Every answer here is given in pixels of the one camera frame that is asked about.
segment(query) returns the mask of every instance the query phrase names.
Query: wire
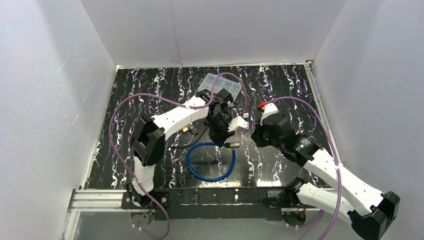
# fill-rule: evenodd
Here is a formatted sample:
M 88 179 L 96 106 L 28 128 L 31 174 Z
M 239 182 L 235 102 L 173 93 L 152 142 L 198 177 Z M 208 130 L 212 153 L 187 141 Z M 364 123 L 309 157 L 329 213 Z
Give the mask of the wire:
M 297 213 L 298 213 L 298 211 L 299 211 L 299 209 L 301 209 L 301 207 L 302 207 L 302 204 L 299 204 L 299 207 L 297 208 L 297 210 L 296 210 L 296 211 L 294 211 L 294 213 L 295 213 L 295 214 L 297 214 Z
M 275 99 L 272 99 L 270 101 L 267 101 L 265 104 L 270 104 L 273 103 L 275 101 L 279 101 L 279 100 L 294 100 L 294 101 L 299 101 L 301 103 L 303 103 L 304 105 L 306 105 L 311 112 L 315 115 L 316 119 L 318 120 L 319 124 L 321 125 L 322 130 L 324 131 L 324 134 L 327 138 L 328 144 L 330 145 L 331 151 L 333 153 L 333 157 L 334 157 L 334 164 L 336 166 L 339 166 L 339 158 L 337 157 L 337 153 L 336 153 L 336 148 L 333 145 L 333 142 L 331 140 L 329 131 L 327 131 L 326 126 L 324 125 L 323 121 L 320 118 L 320 115 L 318 115 L 317 111 L 315 111 L 315 109 L 305 100 L 302 100 L 300 98 L 294 97 L 294 96 L 281 96 L 281 97 L 277 97 Z M 328 226 L 325 228 L 324 232 L 321 234 L 321 236 L 319 236 L 318 240 L 323 240 L 326 235 L 329 233 L 330 229 L 333 227 L 334 223 L 336 222 L 337 219 L 337 214 L 339 214 L 339 209 L 340 209 L 340 203 L 342 201 L 342 176 L 340 175 L 340 169 L 337 169 L 336 171 L 336 175 L 337 175 L 337 202 L 335 204 L 335 209 L 334 209 L 334 214 L 328 224 Z M 308 228 L 308 230 L 306 230 L 302 236 L 300 236 L 299 240 L 302 240 L 306 234 L 315 227 L 315 225 L 317 225 L 317 223 L 321 220 L 321 218 L 323 217 L 323 214 L 321 214 L 321 216 L 319 217 L 319 219 L 312 224 L 312 226 L 310 226 L 310 228 Z
M 149 213 L 151 213 L 152 212 L 152 209 L 153 208 L 155 208 L 155 204 L 153 203 L 153 205 L 151 205 L 151 208 L 150 208 L 150 210 L 146 213 L 147 215 L 149 215 Z
M 308 207 L 308 205 L 306 205 L 305 204 L 305 207 L 304 207 L 304 209 L 303 209 L 303 211 L 301 211 L 300 213 L 302 214 L 302 213 L 304 213 L 305 211 L 306 211 L 306 208 Z
M 165 146 L 165 148 L 170 148 L 170 149 L 185 149 L 185 148 L 191 147 L 191 146 L 195 145 L 202 138 L 203 134 L 205 134 L 205 132 L 206 132 L 206 129 L 208 129 L 208 128 L 205 127 L 203 129 L 203 131 L 200 133 L 200 136 L 196 139 L 196 141 L 194 141 L 193 143 L 190 143 L 189 145 L 186 145 L 186 146 Z
M 199 180 L 205 181 L 205 182 L 218 182 L 221 180 L 224 180 L 226 177 L 228 177 L 231 172 L 233 171 L 234 165 L 236 164 L 236 151 L 233 149 L 232 150 L 232 162 L 231 162 L 231 166 L 229 167 L 228 171 L 217 178 L 206 178 L 203 176 L 200 176 L 199 174 L 195 173 L 195 171 L 192 168 L 192 165 L 190 164 L 190 154 L 192 153 L 192 151 L 198 147 L 202 147 L 202 146 L 216 146 L 215 143 L 213 142 L 202 142 L 202 143 L 198 143 L 196 145 L 194 145 L 192 148 L 190 148 L 190 150 L 188 150 L 187 152 L 187 156 L 185 157 L 186 160 L 186 164 L 187 164 L 187 168 L 190 171 L 191 174 L 193 174 L 193 176 Z
M 108 135 L 109 135 L 109 142 L 110 142 L 110 147 L 113 149 L 113 151 L 115 152 L 116 156 L 118 157 L 118 159 L 121 161 L 121 163 L 124 165 L 124 167 L 126 168 L 126 170 L 129 172 L 129 174 L 131 175 L 132 179 L 135 180 L 135 182 L 138 184 L 138 186 L 140 187 L 140 189 L 143 191 L 143 193 L 150 198 L 162 211 L 163 214 L 166 217 L 166 223 L 167 223 L 167 227 L 166 227 L 166 232 L 163 236 L 157 236 L 156 234 L 154 234 L 153 232 L 149 231 L 148 229 L 145 229 L 137 224 L 133 224 L 133 227 L 137 227 L 139 230 L 146 232 L 147 234 L 149 234 L 150 236 L 152 236 L 155 239 L 164 239 L 166 238 L 166 236 L 169 234 L 170 232 L 170 228 L 171 228 L 171 221 L 170 221 L 170 216 L 168 215 L 167 211 L 165 210 L 165 208 L 154 198 L 152 197 L 142 186 L 142 184 L 138 181 L 136 174 L 134 173 L 134 171 L 131 169 L 131 167 L 125 162 L 125 160 L 123 159 L 123 157 L 121 156 L 121 154 L 118 152 L 117 146 L 115 145 L 114 141 L 113 141 L 113 136 L 112 136 L 112 128 L 114 125 L 114 121 L 115 118 L 118 115 L 118 112 L 120 110 L 120 108 L 126 103 L 128 102 L 130 99 L 133 98 L 137 98 L 137 97 L 142 97 L 142 96 L 148 96 L 148 97 L 153 97 L 153 98 L 157 98 L 160 99 L 164 102 L 167 103 L 171 103 L 171 104 L 175 104 L 179 107 L 184 107 L 184 105 L 178 103 L 178 102 L 174 102 L 168 99 L 165 99 L 163 97 L 160 96 L 156 96 L 150 93 L 137 93 L 134 95 L 131 95 L 127 98 L 125 98 L 123 101 L 121 101 L 118 106 L 115 108 L 115 111 L 112 114 L 112 117 L 110 118 L 110 123 L 109 123 L 109 129 L 108 129 Z
M 142 206 L 142 204 L 140 203 L 140 208 L 142 209 L 146 209 L 148 207 L 150 207 L 152 205 L 153 201 L 150 201 L 150 203 L 147 206 Z
M 322 215 L 324 214 L 323 210 L 319 210 L 318 214 L 308 223 L 305 223 L 303 225 L 288 225 L 288 224 L 282 224 L 282 223 L 278 223 L 278 222 L 272 222 L 272 221 L 267 221 L 267 220 L 260 220 L 260 222 L 262 223 L 266 223 L 266 224 L 272 224 L 272 225 L 277 225 L 277 226 L 282 226 L 282 227 L 292 227 L 292 228 L 305 228 L 313 223 L 315 223 L 316 221 L 318 221 L 319 219 L 321 219 Z

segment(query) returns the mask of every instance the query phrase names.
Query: black and white patterned surface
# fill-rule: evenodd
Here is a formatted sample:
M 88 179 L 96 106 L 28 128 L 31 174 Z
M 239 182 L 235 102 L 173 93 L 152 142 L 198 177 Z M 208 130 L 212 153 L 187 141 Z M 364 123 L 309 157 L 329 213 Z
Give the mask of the black and white patterned surface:
M 173 101 L 184 103 L 196 93 L 202 79 L 208 74 L 223 72 L 233 73 L 244 81 L 248 94 L 250 126 L 257 112 L 256 108 L 263 101 L 280 96 L 299 97 L 315 107 L 314 97 L 303 65 L 270 66 L 226 66 L 226 67 L 182 67 L 182 68 L 148 68 L 122 69 L 117 72 L 113 85 L 103 127 L 94 156 L 88 189 L 122 189 L 131 182 L 131 176 L 119 162 L 110 147 L 108 124 L 115 107 L 126 97 L 136 93 L 152 93 Z M 243 91 L 239 94 L 237 107 L 233 115 L 243 111 Z M 278 109 L 290 118 L 296 131 L 312 135 L 328 149 L 325 135 L 312 112 L 299 102 L 281 101 L 276 103 Z M 140 114 L 148 116 L 164 113 L 175 106 L 152 98 L 139 98 L 125 104 L 114 119 L 113 137 L 126 162 L 134 167 L 130 155 L 129 139 L 136 120 Z M 194 123 L 201 132 L 203 121 Z M 188 149 L 166 149 L 164 159 L 155 168 L 155 188 L 206 188 L 206 187 L 276 187 L 289 184 L 295 177 L 301 177 L 317 186 L 325 183 L 288 161 L 273 147 L 256 148 L 250 139 L 252 131 L 238 130 L 228 142 L 240 142 L 236 149 L 236 165 L 232 174 L 221 182 L 203 182 L 194 178 L 186 168 Z M 171 136 L 168 145 L 185 145 L 196 139 L 191 133 L 177 133 Z M 208 131 L 199 141 L 210 142 Z M 225 174 L 231 164 L 231 151 L 217 147 L 196 149 L 190 161 L 196 172 L 206 178 L 216 178 Z

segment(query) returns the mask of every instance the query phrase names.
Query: white panel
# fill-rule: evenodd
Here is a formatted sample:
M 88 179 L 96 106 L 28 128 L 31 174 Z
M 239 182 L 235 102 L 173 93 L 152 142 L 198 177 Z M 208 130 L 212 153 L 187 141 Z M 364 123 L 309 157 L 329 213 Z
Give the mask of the white panel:
M 314 61 L 341 160 L 400 196 L 385 240 L 424 236 L 423 29 L 422 0 L 347 0 Z
M 346 0 L 81 0 L 116 65 L 312 60 Z
M 340 165 L 337 167 L 333 157 L 327 150 L 320 149 L 312 157 L 314 158 L 313 161 L 308 160 L 303 167 L 336 190 L 338 189 L 336 169 L 340 170 L 342 179 L 341 194 L 350 202 L 359 215 L 370 214 L 371 206 L 378 206 L 382 202 L 381 191 L 363 182 L 344 166 Z
M 300 203 L 314 206 L 317 209 L 321 209 L 331 215 L 334 215 L 337 205 L 337 193 L 324 190 L 322 187 L 316 187 L 310 182 L 304 184 L 299 190 L 300 191 L 296 194 L 296 196 L 299 198 Z M 344 197 L 341 197 L 337 217 L 350 226 L 352 220 L 348 215 L 348 212 L 354 210 L 355 208 L 351 205 L 351 203 Z
M 0 233 L 61 238 L 115 67 L 78 0 L 0 3 Z
M 188 101 L 184 102 L 185 106 L 204 106 L 206 102 L 197 96 L 193 96 Z M 192 109 L 184 108 L 181 106 L 175 107 L 172 110 L 169 110 L 160 115 L 154 115 L 154 123 L 159 128 L 164 128 L 163 132 L 165 133 L 165 140 L 168 140 L 170 136 L 178 132 L 180 129 L 185 126 L 197 121 L 206 118 L 208 115 L 209 107 Z
M 81 2 L 116 65 L 179 65 L 172 0 Z
M 181 61 L 188 66 L 315 58 L 345 0 L 176 0 Z

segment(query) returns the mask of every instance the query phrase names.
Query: blue cable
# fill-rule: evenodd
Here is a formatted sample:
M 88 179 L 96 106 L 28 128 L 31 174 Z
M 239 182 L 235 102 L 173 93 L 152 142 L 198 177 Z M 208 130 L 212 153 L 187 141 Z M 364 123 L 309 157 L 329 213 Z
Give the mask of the blue cable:
M 188 150 L 187 152 L 187 157 L 185 158 L 186 163 L 187 163 L 187 168 L 190 171 L 191 174 L 193 174 L 193 176 L 199 180 L 205 181 L 205 182 L 218 182 L 221 181 L 223 179 L 225 179 L 226 177 L 228 177 L 231 172 L 233 171 L 234 165 L 236 164 L 236 151 L 233 149 L 232 150 L 232 162 L 231 162 L 231 166 L 229 167 L 228 171 L 217 178 L 206 178 L 203 176 L 200 176 L 199 174 L 195 173 L 195 171 L 192 168 L 192 165 L 190 164 L 190 154 L 192 153 L 192 151 L 198 147 L 202 147 L 202 146 L 216 146 L 215 143 L 213 142 L 202 142 L 202 143 L 198 143 L 196 145 L 194 145 L 193 147 L 190 148 L 190 150 Z

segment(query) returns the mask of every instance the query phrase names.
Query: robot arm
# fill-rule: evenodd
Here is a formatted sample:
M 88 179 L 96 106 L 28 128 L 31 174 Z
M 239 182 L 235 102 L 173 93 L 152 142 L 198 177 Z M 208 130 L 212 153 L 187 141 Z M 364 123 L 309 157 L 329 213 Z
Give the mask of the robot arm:
M 400 198 L 391 191 L 383 193 L 368 185 L 343 166 L 337 167 L 333 157 L 311 136 L 296 134 L 290 120 L 278 113 L 274 104 L 261 105 L 261 111 L 263 115 L 251 136 L 256 146 L 279 149 L 288 160 L 316 174 L 334 189 L 338 187 L 339 168 L 342 202 L 337 217 L 351 223 L 362 238 L 379 240 L 395 220 Z M 297 179 L 284 190 L 282 198 L 292 205 L 302 203 L 333 213 L 337 195 Z
M 184 105 L 203 106 L 210 100 L 210 95 L 209 91 L 203 90 Z M 194 121 L 205 119 L 209 127 L 209 137 L 219 147 L 235 134 L 236 129 L 249 129 L 249 123 L 241 116 L 231 118 L 228 109 L 234 105 L 231 94 L 222 89 L 214 95 L 208 107 L 199 109 L 176 107 L 151 118 L 142 116 L 130 140 L 131 152 L 134 155 L 134 173 L 137 176 L 133 179 L 135 191 L 141 196 L 145 195 L 134 181 L 138 181 L 147 192 L 153 190 L 155 166 L 164 157 L 166 140 Z

